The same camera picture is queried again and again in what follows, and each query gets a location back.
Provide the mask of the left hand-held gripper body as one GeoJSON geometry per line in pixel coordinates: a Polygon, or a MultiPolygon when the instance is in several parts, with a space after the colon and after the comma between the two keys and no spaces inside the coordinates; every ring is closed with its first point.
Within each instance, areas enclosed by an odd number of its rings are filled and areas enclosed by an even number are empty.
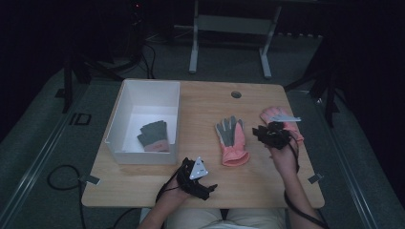
{"type": "Polygon", "coordinates": [[[208,171],[205,169],[200,157],[194,161],[194,165],[181,164],[177,173],[177,182],[187,194],[207,200],[209,193],[206,192],[206,187],[199,183],[199,179],[207,176],[208,171]]]}

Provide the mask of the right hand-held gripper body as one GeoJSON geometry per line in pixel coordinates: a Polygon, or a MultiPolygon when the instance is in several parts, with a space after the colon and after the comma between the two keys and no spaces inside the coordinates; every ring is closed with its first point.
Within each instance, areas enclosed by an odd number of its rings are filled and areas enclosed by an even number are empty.
{"type": "Polygon", "coordinates": [[[294,139],[302,140],[302,135],[292,125],[292,122],[299,122],[300,117],[294,117],[286,114],[265,115],[266,124],[264,143],[272,148],[281,150],[294,139]]]}

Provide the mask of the pink glove with print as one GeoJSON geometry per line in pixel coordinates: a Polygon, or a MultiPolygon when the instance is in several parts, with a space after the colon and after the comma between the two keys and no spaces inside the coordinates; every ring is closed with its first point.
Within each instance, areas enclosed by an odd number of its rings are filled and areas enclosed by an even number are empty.
{"type": "Polygon", "coordinates": [[[296,123],[301,121],[300,117],[288,114],[282,107],[269,107],[260,113],[260,118],[266,125],[269,123],[281,124],[284,131],[288,131],[297,141],[303,141],[304,137],[297,129],[296,123]]]}

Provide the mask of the pink glove grey palm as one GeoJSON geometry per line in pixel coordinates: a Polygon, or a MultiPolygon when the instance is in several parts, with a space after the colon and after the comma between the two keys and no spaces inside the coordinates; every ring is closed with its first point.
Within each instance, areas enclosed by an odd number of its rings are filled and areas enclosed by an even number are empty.
{"type": "Polygon", "coordinates": [[[244,123],[234,115],[224,118],[215,125],[222,149],[222,165],[237,167],[249,160],[249,152],[245,149],[244,123]]]}

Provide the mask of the white rectangular box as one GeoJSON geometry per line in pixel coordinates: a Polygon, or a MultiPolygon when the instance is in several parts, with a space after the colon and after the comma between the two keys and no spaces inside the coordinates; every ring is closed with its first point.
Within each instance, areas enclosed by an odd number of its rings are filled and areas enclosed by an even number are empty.
{"type": "Polygon", "coordinates": [[[105,143],[119,164],[175,164],[181,109],[178,81],[130,80],[122,82],[105,143]],[[140,129],[163,120],[167,124],[168,152],[145,152],[140,129]]]}

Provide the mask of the person's right hand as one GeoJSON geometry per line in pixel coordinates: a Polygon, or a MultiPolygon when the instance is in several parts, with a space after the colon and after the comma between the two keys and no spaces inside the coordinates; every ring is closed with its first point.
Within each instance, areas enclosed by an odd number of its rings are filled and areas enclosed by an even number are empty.
{"type": "Polygon", "coordinates": [[[270,158],[273,160],[276,170],[282,179],[295,177],[297,175],[296,157],[289,146],[279,150],[268,148],[270,158]]]}

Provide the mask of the person's left hand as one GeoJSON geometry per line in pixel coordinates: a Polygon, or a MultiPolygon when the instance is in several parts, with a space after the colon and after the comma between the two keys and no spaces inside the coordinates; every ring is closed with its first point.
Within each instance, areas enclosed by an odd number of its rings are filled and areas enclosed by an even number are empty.
{"type": "Polygon", "coordinates": [[[190,195],[183,191],[175,178],[167,181],[158,193],[157,205],[180,207],[190,195]]]}

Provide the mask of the person's beige pants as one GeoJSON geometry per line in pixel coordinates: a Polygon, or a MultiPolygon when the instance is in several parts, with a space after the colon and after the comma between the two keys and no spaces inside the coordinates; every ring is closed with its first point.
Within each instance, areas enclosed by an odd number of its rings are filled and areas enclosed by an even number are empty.
{"type": "Polygon", "coordinates": [[[283,209],[230,209],[224,217],[220,209],[181,208],[162,225],[145,225],[151,213],[141,210],[137,229],[287,229],[283,209]]]}

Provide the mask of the black metal stand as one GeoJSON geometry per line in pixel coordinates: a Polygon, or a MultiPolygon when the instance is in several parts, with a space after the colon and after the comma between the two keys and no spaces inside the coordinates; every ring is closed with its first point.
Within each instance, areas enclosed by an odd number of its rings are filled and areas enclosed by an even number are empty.
{"type": "Polygon", "coordinates": [[[310,60],[304,75],[284,87],[284,90],[289,92],[313,80],[309,95],[317,100],[321,99],[323,94],[326,95],[324,117],[331,128],[333,113],[336,111],[334,95],[337,65],[335,60],[336,53],[331,44],[323,40],[310,60]]]}
{"type": "Polygon", "coordinates": [[[127,62],[116,67],[107,68],[98,61],[91,58],[83,52],[77,44],[70,42],[65,46],[64,60],[63,60],[63,82],[64,87],[59,89],[56,97],[64,99],[64,107],[62,113],[67,113],[73,106],[74,102],[74,76],[79,84],[89,84],[92,80],[90,69],[98,72],[102,77],[112,79],[115,81],[122,81],[123,76],[118,73],[124,70],[129,70],[135,67],[140,61],[140,56],[130,55],[127,62]]]}

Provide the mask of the white metal desk frame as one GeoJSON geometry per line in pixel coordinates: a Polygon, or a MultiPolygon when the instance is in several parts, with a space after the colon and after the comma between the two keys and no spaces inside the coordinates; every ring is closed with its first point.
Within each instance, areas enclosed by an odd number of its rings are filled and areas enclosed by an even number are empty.
{"type": "Polygon", "coordinates": [[[281,6],[275,8],[271,19],[243,18],[221,15],[200,14],[201,0],[194,0],[193,41],[190,54],[190,73],[196,73],[199,57],[199,31],[233,32],[245,34],[265,35],[266,42],[259,48],[259,57],[264,78],[271,78],[272,73],[267,59],[270,43],[275,34],[278,19],[282,11],[281,6]]]}

